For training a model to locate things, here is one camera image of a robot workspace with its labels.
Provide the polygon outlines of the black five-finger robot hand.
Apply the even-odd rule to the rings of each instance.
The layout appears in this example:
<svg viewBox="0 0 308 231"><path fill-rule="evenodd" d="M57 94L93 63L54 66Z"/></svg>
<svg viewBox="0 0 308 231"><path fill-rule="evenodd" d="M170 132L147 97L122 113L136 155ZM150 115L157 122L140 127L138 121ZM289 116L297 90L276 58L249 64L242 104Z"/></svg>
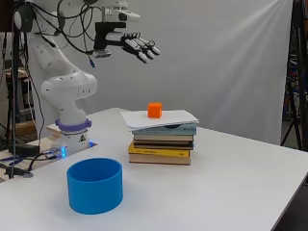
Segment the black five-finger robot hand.
<svg viewBox="0 0 308 231"><path fill-rule="evenodd" d="M149 60L153 60L155 56L161 54L155 41L143 39L141 33L121 33L117 31L117 29L125 28L125 22L96 22L92 55L96 59L110 57L112 53L108 47L115 46L147 64Z"/></svg>

